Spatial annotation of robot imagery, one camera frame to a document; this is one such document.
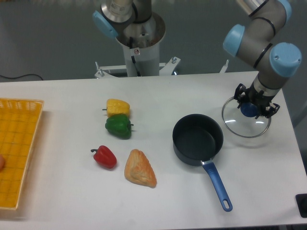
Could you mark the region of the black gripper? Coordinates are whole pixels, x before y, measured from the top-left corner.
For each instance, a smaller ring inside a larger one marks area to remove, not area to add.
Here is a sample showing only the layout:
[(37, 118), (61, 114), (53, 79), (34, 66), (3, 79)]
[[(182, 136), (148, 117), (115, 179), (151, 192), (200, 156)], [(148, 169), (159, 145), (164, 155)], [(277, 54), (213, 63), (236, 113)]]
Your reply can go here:
[(269, 119), (278, 112), (280, 106), (271, 103), (273, 96), (266, 96), (264, 93), (263, 90), (258, 92), (254, 87), (246, 88), (244, 84), (240, 83), (235, 90), (234, 99), (238, 103), (238, 108), (249, 102), (255, 105), (257, 111), (255, 119), (259, 117)]

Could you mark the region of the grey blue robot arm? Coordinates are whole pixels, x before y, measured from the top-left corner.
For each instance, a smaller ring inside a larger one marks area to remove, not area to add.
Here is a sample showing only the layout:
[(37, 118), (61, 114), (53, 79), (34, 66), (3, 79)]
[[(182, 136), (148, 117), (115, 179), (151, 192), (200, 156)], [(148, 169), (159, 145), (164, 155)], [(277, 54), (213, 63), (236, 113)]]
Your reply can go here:
[[(237, 87), (234, 99), (243, 115), (270, 118), (279, 110), (272, 99), (296, 73), (302, 59), (295, 45), (271, 43), (288, 22), (292, 8), (286, 0), (240, 0), (238, 4), (251, 23), (247, 27), (235, 25), (225, 37), (223, 48), (258, 74), (250, 87)], [(121, 44), (128, 76), (172, 73), (170, 65), (160, 67), (159, 45), (165, 36), (165, 23), (152, 11), (151, 1), (106, 0), (92, 18), (104, 35)]]

